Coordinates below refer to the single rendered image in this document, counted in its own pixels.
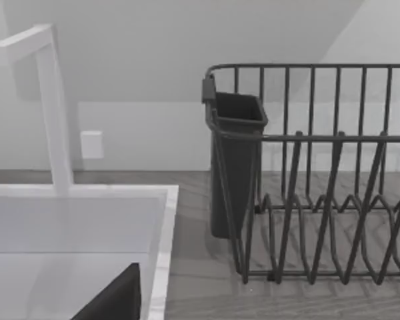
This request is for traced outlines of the tall white tap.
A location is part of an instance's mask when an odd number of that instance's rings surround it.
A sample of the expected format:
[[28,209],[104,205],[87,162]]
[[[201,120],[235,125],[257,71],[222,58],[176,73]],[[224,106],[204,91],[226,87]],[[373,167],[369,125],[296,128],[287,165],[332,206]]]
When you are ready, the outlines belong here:
[[74,185],[63,81],[52,24],[35,25],[0,40],[0,65],[34,54],[51,165],[52,183],[0,184],[0,197],[66,197]]

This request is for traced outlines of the dark grey utensil cup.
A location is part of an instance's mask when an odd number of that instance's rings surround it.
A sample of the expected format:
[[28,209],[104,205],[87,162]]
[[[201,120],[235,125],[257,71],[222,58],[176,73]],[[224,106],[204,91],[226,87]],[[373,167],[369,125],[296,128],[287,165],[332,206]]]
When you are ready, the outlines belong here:
[[[216,94],[219,126],[224,131],[262,133],[268,124],[264,107],[258,97],[236,93]],[[235,218],[236,236],[240,237],[250,192],[253,141],[222,138],[231,208]],[[228,239],[229,231],[225,202],[217,164],[218,156],[211,152],[211,216],[212,236]]]

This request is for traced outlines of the white sink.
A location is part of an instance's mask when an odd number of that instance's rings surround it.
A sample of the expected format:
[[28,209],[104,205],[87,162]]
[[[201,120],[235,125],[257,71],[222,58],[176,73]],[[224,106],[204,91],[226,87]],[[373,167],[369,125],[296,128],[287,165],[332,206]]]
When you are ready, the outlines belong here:
[[141,320],[165,320],[176,185],[73,185],[0,197],[0,320],[70,320],[131,263]]

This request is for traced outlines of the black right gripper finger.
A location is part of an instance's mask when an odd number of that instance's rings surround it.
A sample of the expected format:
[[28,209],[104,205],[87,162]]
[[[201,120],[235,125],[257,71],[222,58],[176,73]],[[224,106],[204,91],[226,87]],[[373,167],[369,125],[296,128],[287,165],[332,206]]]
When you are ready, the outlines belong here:
[[139,263],[131,263],[70,320],[141,320]]

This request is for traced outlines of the white wall socket plate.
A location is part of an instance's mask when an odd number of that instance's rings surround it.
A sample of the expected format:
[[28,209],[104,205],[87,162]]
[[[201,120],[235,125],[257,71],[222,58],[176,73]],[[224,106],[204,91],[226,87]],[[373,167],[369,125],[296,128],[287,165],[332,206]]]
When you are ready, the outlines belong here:
[[102,131],[82,131],[81,154],[83,159],[102,159],[104,158],[103,132]]

